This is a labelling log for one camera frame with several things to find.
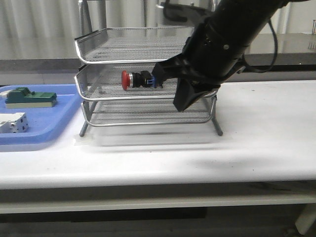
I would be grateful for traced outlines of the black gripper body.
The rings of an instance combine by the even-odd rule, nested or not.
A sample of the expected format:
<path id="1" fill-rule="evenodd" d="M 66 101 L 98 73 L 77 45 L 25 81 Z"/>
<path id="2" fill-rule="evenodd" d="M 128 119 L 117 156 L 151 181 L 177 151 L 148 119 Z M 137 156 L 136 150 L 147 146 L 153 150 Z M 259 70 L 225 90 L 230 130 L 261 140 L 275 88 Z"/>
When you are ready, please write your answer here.
<path id="1" fill-rule="evenodd" d="M 185 79 L 220 85 L 241 67 L 249 46 L 248 21 L 204 21 L 197 25 L 182 51 Z"/>

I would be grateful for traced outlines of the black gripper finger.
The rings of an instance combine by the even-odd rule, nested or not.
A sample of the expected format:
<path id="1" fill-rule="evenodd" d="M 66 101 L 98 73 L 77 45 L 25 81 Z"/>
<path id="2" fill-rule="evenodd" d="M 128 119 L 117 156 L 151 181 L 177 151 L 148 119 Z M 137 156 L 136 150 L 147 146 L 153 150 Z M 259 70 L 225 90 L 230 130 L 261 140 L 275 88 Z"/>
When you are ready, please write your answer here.
<path id="1" fill-rule="evenodd" d="M 193 81 L 195 75 L 192 64 L 183 54 L 157 62 L 152 70 L 152 76 L 158 84 L 163 84 L 168 79 L 177 79 L 177 87 L 180 83 L 187 83 L 193 87 L 197 86 L 198 83 Z"/>
<path id="2" fill-rule="evenodd" d="M 177 111 L 183 112 L 198 99 L 213 91 L 218 90 L 219 88 L 220 85 L 213 85 L 202 82 L 194 84 L 192 81 L 178 78 L 173 105 L 175 106 Z"/>

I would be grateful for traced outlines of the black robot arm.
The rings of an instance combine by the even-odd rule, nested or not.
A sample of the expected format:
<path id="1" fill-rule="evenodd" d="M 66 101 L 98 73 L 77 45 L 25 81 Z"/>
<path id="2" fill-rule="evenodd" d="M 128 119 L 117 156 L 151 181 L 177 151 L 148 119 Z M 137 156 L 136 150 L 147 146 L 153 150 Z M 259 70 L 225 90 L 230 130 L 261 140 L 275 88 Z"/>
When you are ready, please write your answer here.
<path id="1" fill-rule="evenodd" d="M 187 22 L 195 28 L 180 54 L 155 64 L 152 75 L 158 83 L 177 78 L 173 104 L 182 112 L 212 92 L 241 67 L 259 72 L 244 59 L 250 46 L 286 0 L 222 0 L 214 11 L 201 7 L 163 5 L 170 21 Z"/>

